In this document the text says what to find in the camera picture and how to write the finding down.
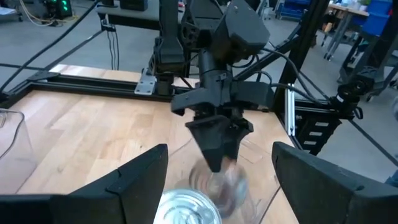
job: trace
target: metal can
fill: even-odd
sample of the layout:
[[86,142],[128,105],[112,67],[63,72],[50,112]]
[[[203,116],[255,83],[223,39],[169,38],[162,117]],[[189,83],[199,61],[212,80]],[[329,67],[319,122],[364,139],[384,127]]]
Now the metal can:
[[221,216],[203,193],[176,189],[162,194],[154,224],[221,224]]

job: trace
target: table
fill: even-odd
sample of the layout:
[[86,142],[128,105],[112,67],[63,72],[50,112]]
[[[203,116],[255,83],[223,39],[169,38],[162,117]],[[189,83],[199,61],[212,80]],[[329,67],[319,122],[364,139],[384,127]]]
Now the table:
[[335,53],[337,47],[340,45],[341,41],[343,40],[344,34],[351,23],[351,20],[354,15],[359,15],[359,16],[369,16],[369,13],[364,12],[364,11],[359,11],[356,9],[352,9],[349,7],[343,7],[339,6],[336,4],[329,4],[328,6],[329,9],[334,9],[337,11],[341,11],[341,21],[335,31],[335,34],[333,35],[332,40],[330,41],[328,47],[327,47],[327,52],[323,58],[330,60],[333,54]]
[[[109,23],[114,25],[160,30],[159,0],[148,0],[148,8],[143,12],[121,9],[119,1],[115,1],[114,5],[117,7],[101,7],[99,4],[95,11],[98,14],[108,15]],[[183,13],[178,12],[178,22],[181,22],[182,16]]]
[[[140,77],[139,73],[71,65],[57,65],[52,71],[132,82]],[[175,85],[184,83],[176,79]],[[169,145],[165,189],[177,181],[173,168],[190,170],[192,166],[192,151],[177,149],[191,137],[184,124],[192,120],[193,113],[187,110],[185,116],[177,116],[170,112],[168,103],[35,90],[11,109],[25,114],[39,161],[19,194],[68,194],[158,143]],[[252,197],[256,198],[277,187],[271,162],[272,143],[292,143],[274,113],[246,111],[244,115],[255,128],[245,139],[256,144],[259,151],[241,149],[239,156],[243,158],[238,161],[254,178],[249,179],[249,186]],[[298,223],[282,190],[261,223]]]

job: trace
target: clear glass cup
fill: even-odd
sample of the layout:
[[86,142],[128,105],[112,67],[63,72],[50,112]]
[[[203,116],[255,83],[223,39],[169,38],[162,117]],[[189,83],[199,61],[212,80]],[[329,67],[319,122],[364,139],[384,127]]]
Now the clear glass cup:
[[0,194],[15,194],[37,167],[25,116],[0,109]]
[[225,158],[221,172],[212,173],[192,138],[169,155],[165,190],[199,190],[217,206],[225,224],[262,221],[279,183],[271,155],[243,139],[238,162]]

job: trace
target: blue bin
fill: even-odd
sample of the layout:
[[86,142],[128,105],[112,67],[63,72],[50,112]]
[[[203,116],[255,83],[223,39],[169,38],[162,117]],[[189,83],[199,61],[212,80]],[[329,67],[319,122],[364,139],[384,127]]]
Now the blue bin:
[[369,17],[362,26],[362,31],[372,35],[380,35],[390,18],[389,15],[369,13]]
[[392,2],[388,0],[371,0],[371,3],[366,9],[367,12],[388,14],[391,9]]
[[365,16],[354,16],[352,21],[354,24],[361,26],[366,22],[366,19],[368,18]]

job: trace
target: floor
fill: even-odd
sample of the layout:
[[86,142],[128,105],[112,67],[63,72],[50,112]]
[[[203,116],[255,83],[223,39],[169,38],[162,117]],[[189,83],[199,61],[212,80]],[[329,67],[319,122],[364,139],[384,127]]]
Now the floor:
[[[74,1],[74,10],[78,15],[83,14],[89,1]],[[278,44],[285,39],[297,25],[293,21],[279,21],[271,19],[266,21],[266,26],[271,32],[270,41]],[[36,27],[27,19],[18,22],[17,19],[0,19],[0,62],[22,64],[33,54],[56,39],[69,24],[63,27]],[[53,59],[64,54],[72,47],[79,44],[100,29],[98,16],[92,12],[83,22],[76,27],[59,44],[34,61],[31,66],[43,67]],[[152,54],[154,38],[158,32],[153,30],[137,29],[132,27],[117,26],[120,44],[120,70],[140,72],[148,63]],[[336,51],[331,62],[323,60],[325,48],[319,45],[311,49],[305,60],[302,71],[306,73],[324,92],[334,95],[338,88],[336,82],[339,67],[349,52],[350,47],[342,45]],[[82,49],[66,58],[62,63],[84,65],[88,67],[111,68],[108,40],[106,34],[101,34]],[[278,80],[285,62],[278,59],[265,70]],[[0,83],[4,82],[15,69],[0,67]],[[33,71],[23,71],[7,89],[12,88]],[[392,100],[398,91],[387,89],[370,103],[362,102],[364,119],[356,121],[366,130],[382,147],[394,157],[398,158],[398,122],[391,111]],[[351,124],[344,121],[319,154],[332,163],[352,170],[366,177],[384,182],[397,167],[382,155],[365,137]]]

